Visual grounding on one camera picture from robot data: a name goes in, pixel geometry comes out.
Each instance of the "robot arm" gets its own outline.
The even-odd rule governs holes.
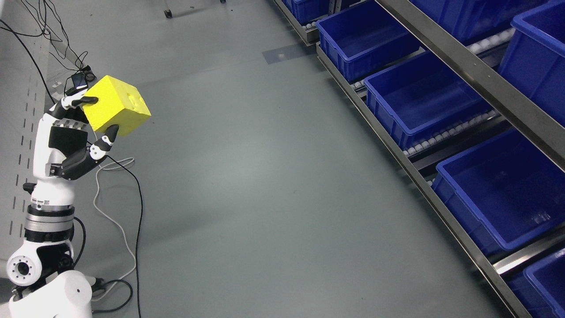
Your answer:
[[[92,146],[87,146],[88,124],[79,105],[97,102],[85,97],[86,89],[63,98],[41,118],[33,159],[37,184],[27,183],[31,205],[25,222],[23,245],[7,264],[10,280],[18,290],[37,290],[53,273],[72,269],[73,249],[69,241],[75,208],[74,183],[110,151],[119,127],[110,126]]]

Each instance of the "robotic hand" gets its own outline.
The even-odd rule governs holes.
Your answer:
[[[87,88],[53,105],[38,125],[33,158],[37,184],[24,184],[32,197],[24,243],[7,263],[8,277],[16,285],[9,304],[12,318],[92,316],[91,283],[73,270],[75,180],[107,157],[119,127],[110,126],[87,145],[88,120],[79,106],[98,101],[85,96]]]

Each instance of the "metal shelf rack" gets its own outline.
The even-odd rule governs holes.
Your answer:
[[[491,118],[481,127],[477,127],[475,131],[469,131],[466,135],[462,134],[459,140],[452,141],[447,147],[437,147],[439,149],[429,149],[428,153],[407,156],[366,107],[363,92],[356,91],[347,82],[321,47],[317,45],[319,59],[436,211],[509,313],[514,317],[531,317],[510,290],[503,276],[516,272],[528,262],[561,246],[565,242],[565,225],[500,260],[493,260],[492,257],[489,260],[432,190],[424,176],[429,175],[429,168],[435,167],[435,164],[442,158],[451,156],[460,151],[462,147],[468,148],[478,143],[478,140],[486,139],[489,134],[496,134],[510,126],[516,127],[565,171],[565,128],[498,75],[480,56],[471,53],[408,0],[375,1],[483,96],[503,117]]]

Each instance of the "black cable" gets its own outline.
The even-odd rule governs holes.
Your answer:
[[[47,92],[47,95],[51,99],[51,102],[55,103],[53,96],[51,96],[51,94],[49,93],[49,88],[47,87],[47,83],[45,82],[45,78],[43,77],[43,73],[41,72],[39,66],[37,65],[37,62],[33,58],[32,53],[28,50],[28,47],[24,44],[24,42],[20,39],[20,37],[15,33],[15,31],[6,22],[4,22],[4,20],[0,19],[0,22],[2,22],[2,24],[4,24],[9,29],[10,32],[12,32],[12,34],[16,37],[16,39],[18,41],[20,41],[21,45],[24,47],[25,51],[28,53],[28,55],[32,59],[32,62],[35,65],[37,71],[39,72],[39,75],[41,77],[41,81],[43,82],[43,85],[45,86],[45,91]]]
[[[133,172],[129,171],[128,168],[124,167],[121,163],[117,162],[114,158],[112,158],[112,157],[110,157],[110,156],[108,156],[108,158],[110,158],[114,163],[116,163],[118,166],[122,167],[122,169],[124,169],[124,170],[127,171],[130,175],[132,175],[132,177],[133,177],[133,178],[136,180],[136,182],[137,182],[137,189],[139,190],[139,193],[140,193],[141,213],[140,213],[140,222],[139,222],[139,225],[138,225],[138,227],[137,227],[135,256],[136,256],[136,283],[137,283],[137,314],[139,315],[139,318],[141,318],[141,305],[140,305],[140,273],[139,273],[140,261],[139,261],[139,258],[137,257],[137,247],[138,247],[139,240],[140,240],[141,221],[143,220],[143,212],[144,212],[143,194],[141,193],[140,181],[137,179],[136,175],[133,174]]]
[[[121,282],[121,283],[124,283],[124,284],[126,284],[126,285],[128,286],[128,288],[129,288],[129,297],[128,297],[128,300],[126,300],[123,304],[121,304],[120,306],[118,306],[118,307],[116,307],[116,308],[114,308],[114,309],[92,310],[92,313],[93,313],[93,314],[94,314],[94,313],[108,313],[108,312],[115,312],[115,311],[118,311],[118,310],[122,309],[125,305],[127,305],[130,300],[132,300],[132,297],[133,297],[133,287],[132,287],[132,285],[131,285],[130,283],[128,283],[128,282],[125,281],[125,280],[113,280],[113,281],[108,281],[108,282],[106,282],[106,283],[103,285],[103,287],[106,286],[106,285],[108,285],[108,284],[115,283],[115,282]]]
[[[80,246],[79,255],[76,257],[75,264],[73,265],[73,267],[75,267],[76,264],[79,262],[80,257],[82,256],[82,252],[84,252],[84,246],[86,245],[86,227],[79,218],[75,217],[75,220],[80,224],[80,227],[82,228],[82,244]]]

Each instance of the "white cable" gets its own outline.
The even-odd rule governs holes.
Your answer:
[[[125,158],[122,160],[118,160],[119,163],[122,163],[124,161],[128,161],[125,164],[123,164],[124,167],[131,165],[135,162],[135,158],[130,157],[130,158]],[[124,228],[118,223],[116,222],[114,219],[112,219],[110,216],[108,216],[107,214],[105,214],[97,205],[96,205],[96,200],[98,199],[98,195],[100,194],[100,181],[98,180],[98,174],[100,173],[100,171],[104,170],[104,171],[112,171],[112,170],[117,170],[117,169],[122,169],[122,167],[118,166],[115,162],[110,162],[107,165],[101,166],[98,171],[96,171],[96,195],[94,195],[94,199],[92,200],[92,204],[94,206],[94,208],[100,212],[100,214],[102,214],[103,216],[105,216],[108,220],[110,220],[112,223],[114,223],[117,227],[120,228],[121,230],[121,234],[124,237],[124,243],[125,243],[125,247],[128,249],[129,254],[131,255],[132,259],[133,259],[133,268],[130,269],[128,272],[126,272],[126,274],[123,274],[119,279],[124,279],[127,275],[131,274],[137,266],[137,259],[135,257],[135,255],[133,254],[131,248],[129,248],[129,244],[128,244],[128,239],[125,236],[125,231]],[[110,290],[112,290],[112,288],[114,288],[114,286],[116,286],[117,282],[113,283],[109,289],[107,289],[100,297],[92,299],[92,302],[97,302],[99,300],[102,300],[102,298],[104,298],[109,292]]]

